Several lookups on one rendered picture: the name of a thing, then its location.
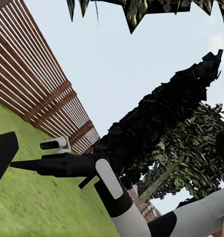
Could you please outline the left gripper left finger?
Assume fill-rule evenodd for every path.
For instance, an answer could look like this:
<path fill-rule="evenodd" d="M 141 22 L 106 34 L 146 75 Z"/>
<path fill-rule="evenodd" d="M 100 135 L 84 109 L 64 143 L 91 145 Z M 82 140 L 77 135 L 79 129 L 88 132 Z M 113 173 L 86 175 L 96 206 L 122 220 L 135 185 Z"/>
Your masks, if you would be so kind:
<path fill-rule="evenodd" d="M 18 140 L 14 131 L 0 135 L 0 179 L 9 167 L 18 150 Z"/>

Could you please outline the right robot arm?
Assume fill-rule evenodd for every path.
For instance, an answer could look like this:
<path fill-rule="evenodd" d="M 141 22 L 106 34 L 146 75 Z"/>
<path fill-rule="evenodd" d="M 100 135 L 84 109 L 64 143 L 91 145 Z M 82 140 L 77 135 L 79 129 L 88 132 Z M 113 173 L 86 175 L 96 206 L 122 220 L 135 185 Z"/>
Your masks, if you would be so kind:
<path fill-rule="evenodd" d="M 104 153 L 72 153 L 67 136 L 42 141 L 40 148 L 57 150 L 41 159 L 12 161 L 9 166 L 57 178 L 97 175 L 100 181 L 94 187 L 119 237 L 210 237 L 223 229 L 224 189 L 147 221 Z"/>

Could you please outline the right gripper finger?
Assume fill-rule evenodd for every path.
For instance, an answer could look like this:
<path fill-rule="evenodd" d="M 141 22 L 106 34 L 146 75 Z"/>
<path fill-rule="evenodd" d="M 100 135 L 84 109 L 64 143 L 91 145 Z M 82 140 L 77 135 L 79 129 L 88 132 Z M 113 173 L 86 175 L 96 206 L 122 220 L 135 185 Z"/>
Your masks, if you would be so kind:
<path fill-rule="evenodd" d="M 43 173 L 52 173 L 49 171 L 46 172 L 41 172 L 40 166 L 34 166 L 34 160 L 26 160 L 26 161 L 15 161 L 15 162 L 11 162 L 9 166 L 11 167 L 15 167 L 15 168 L 20 168 L 20 169 L 27 169 L 27 170 L 33 170 L 33 171 L 37 171 L 38 174 L 43 174 Z"/>
<path fill-rule="evenodd" d="M 41 169 L 40 171 L 41 172 L 46 172 L 45 170 L 42 171 L 42 167 L 44 168 L 51 168 L 51 169 L 54 169 L 54 170 L 66 170 L 68 168 L 68 158 L 66 157 L 66 154 L 67 153 L 60 153 L 62 155 L 57 155 L 57 156 L 54 156 L 53 158 L 51 159 L 35 159 L 34 161 L 34 166 L 40 166 Z M 43 173 L 43 174 L 40 174 L 42 176 L 51 176 L 51 174 L 53 174 L 53 171 L 49 171 L 49 172 L 52 172 L 52 173 Z"/>

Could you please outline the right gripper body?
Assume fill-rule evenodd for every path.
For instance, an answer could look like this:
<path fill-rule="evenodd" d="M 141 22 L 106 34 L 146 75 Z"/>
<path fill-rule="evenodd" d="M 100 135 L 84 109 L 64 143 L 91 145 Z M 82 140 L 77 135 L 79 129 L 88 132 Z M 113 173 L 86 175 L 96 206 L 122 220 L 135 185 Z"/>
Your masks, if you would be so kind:
<path fill-rule="evenodd" d="M 62 155 L 62 154 L 55 154 L 55 155 L 47 155 L 42 156 L 43 159 L 51 159 L 54 156 Z M 75 153 L 67 153 L 66 157 L 68 158 L 68 168 L 66 170 L 54 170 L 51 168 L 44 168 L 42 167 L 42 171 L 53 171 L 52 176 L 55 177 L 79 177 L 84 169 L 84 160 L 81 155 Z"/>

